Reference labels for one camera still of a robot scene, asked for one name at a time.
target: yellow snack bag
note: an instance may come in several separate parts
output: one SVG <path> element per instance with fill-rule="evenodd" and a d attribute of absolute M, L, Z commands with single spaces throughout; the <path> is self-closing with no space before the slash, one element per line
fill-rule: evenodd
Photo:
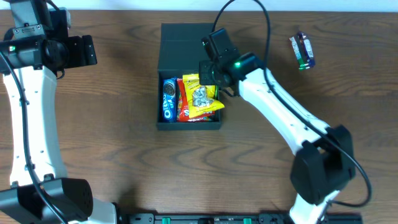
<path fill-rule="evenodd" d="M 216 86 L 199 84 L 199 74 L 183 75 L 185 92 L 189 106 L 189 118 L 195 118 L 203 113 L 224 108 L 224 104 L 214 100 Z"/>

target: candy bar wrapper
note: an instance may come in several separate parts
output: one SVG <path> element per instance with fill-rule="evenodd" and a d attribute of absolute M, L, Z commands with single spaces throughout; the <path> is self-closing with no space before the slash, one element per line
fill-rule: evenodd
<path fill-rule="evenodd" d="M 163 121 L 176 122 L 177 107 L 176 107 L 176 83 L 177 78 L 169 78 L 163 82 Z"/>
<path fill-rule="evenodd" d="M 303 32 L 298 32 L 297 35 L 289 38 L 292 42 L 292 47 L 300 70 L 309 69 L 315 66 L 315 59 L 312 52 L 312 46 L 308 36 Z"/>

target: black box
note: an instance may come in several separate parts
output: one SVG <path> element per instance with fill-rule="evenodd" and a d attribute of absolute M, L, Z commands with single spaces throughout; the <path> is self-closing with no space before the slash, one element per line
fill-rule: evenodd
<path fill-rule="evenodd" d="M 221 127 L 220 110 L 216 111 L 212 122 L 166 123 L 163 122 L 163 80 L 190 73 L 198 73 L 199 61 L 208 60 L 201 39 L 211 33 L 213 24 L 162 24 L 162 40 L 159 53 L 159 92 L 158 92 L 158 130 L 216 130 Z M 177 86 L 176 106 L 180 90 Z"/>

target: wooden table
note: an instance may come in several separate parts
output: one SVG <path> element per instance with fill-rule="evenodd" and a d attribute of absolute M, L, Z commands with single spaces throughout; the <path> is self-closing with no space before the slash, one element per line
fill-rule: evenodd
<path fill-rule="evenodd" d="M 213 22 L 216 12 L 72 11 L 70 35 L 93 36 L 98 64 L 67 70 L 56 97 L 58 136 L 70 177 L 126 212 L 258 213 L 288 210 L 293 155 L 279 133 L 241 98 L 222 97 L 219 131 L 157 131 L 161 23 Z M 374 187 L 359 210 L 365 223 L 398 218 L 398 14 L 272 12 L 269 68 L 281 85 L 331 126 L 353 135 L 357 160 Z M 13 26 L 0 13 L 0 33 Z M 263 54 L 260 12 L 226 12 L 241 52 Z M 317 65 L 300 72 L 288 40 L 310 35 Z M 0 188 L 12 165 L 11 112 L 0 85 Z M 339 200 L 366 196 L 359 175 Z M 5 215 L 0 223 L 13 223 Z"/>

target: snack package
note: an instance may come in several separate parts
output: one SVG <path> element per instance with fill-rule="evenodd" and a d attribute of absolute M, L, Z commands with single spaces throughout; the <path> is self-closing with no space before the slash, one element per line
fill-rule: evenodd
<path fill-rule="evenodd" d="M 294 54 L 296 55 L 299 70 L 309 69 L 315 66 L 315 59 L 312 52 L 312 47 L 308 36 L 303 32 L 298 32 L 297 35 L 289 38 L 292 42 Z"/>
<path fill-rule="evenodd" d="M 202 86 L 199 84 L 199 74 L 184 75 L 185 93 L 189 107 L 189 118 L 224 108 L 224 104 L 214 100 L 216 86 Z"/>
<path fill-rule="evenodd" d="M 208 117 L 214 115 L 215 111 L 207 112 L 205 114 L 197 116 L 196 118 L 189 118 L 187 95 L 185 93 L 185 87 L 182 78 L 177 79 L 177 85 L 180 89 L 180 98 L 178 99 L 177 122 L 211 121 L 211 119 Z"/>
<path fill-rule="evenodd" d="M 169 78 L 163 82 L 163 120 L 175 122 L 177 109 L 175 107 L 175 81 L 177 78 Z"/>

